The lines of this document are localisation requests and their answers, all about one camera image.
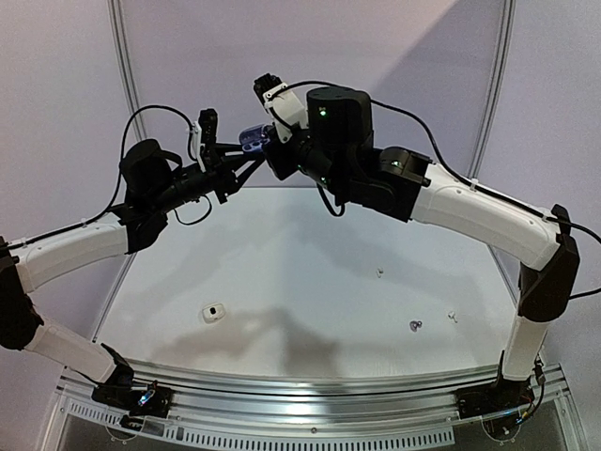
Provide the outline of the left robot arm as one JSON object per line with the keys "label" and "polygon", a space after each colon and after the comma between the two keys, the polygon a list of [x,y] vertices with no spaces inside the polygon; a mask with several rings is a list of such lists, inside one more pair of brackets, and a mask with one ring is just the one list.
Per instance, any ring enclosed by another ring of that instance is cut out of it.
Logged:
{"label": "left robot arm", "polygon": [[119,164],[123,203],[85,225],[18,249],[1,245],[1,346],[29,351],[67,366],[101,385],[120,408],[139,400],[127,361],[36,311],[30,295],[46,283],[105,258],[130,255],[154,244],[167,214],[213,193],[220,202],[236,193],[260,166],[260,147],[203,144],[197,163],[161,148],[155,139],[134,145]]}

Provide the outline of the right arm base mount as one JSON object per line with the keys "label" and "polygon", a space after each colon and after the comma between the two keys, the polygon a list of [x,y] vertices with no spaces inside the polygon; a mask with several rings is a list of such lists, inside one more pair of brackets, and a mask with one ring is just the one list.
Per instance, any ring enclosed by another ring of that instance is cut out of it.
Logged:
{"label": "right arm base mount", "polygon": [[457,389],[454,396],[461,419],[511,412],[534,398],[529,381],[510,381],[503,376],[493,382]]}

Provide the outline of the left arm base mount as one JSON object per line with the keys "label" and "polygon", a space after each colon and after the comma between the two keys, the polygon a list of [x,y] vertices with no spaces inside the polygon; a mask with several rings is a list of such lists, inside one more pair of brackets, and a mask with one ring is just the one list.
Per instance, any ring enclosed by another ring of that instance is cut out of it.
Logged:
{"label": "left arm base mount", "polygon": [[92,392],[92,400],[105,406],[127,411],[130,416],[166,418],[175,391],[157,381],[142,387],[100,384]]}

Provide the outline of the purple earbud charging case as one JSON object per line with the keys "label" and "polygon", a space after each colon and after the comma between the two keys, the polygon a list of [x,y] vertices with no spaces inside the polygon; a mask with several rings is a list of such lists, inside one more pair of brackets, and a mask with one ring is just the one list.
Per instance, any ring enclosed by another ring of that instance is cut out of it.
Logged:
{"label": "purple earbud charging case", "polygon": [[239,144],[246,153],[261,152],[270,142],[273,126],[269,124],[256,125],[239,133]]}

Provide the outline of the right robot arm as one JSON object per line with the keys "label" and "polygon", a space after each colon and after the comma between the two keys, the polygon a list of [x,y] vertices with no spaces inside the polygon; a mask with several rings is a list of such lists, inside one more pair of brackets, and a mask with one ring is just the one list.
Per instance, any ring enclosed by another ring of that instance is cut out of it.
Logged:
{"label": "right robot arm", "polygon": [[566,210],[538,210],[465,179],[439,155],[374,145],[373,100],[360,90],[322,86],[300,100],[281,84],[261,95],[276,133],[267,153],[279,179],[302,173],[332,215],[357,204],[402,222],[440,226],[515,257],[519,292],[497,380],[485,401],[506,409],[534,370],[549,325],[565,311],[580,257]]}

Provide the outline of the purple earbud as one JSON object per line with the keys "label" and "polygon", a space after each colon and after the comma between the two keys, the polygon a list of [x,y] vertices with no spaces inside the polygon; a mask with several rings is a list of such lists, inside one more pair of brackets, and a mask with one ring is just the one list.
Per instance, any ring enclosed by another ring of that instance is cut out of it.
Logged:
{"label": "purple earbud", "polygon": [[413,320],[409,323],[409,328],[412,332],[417,332],[423,327],[423,323],[420,320]]}

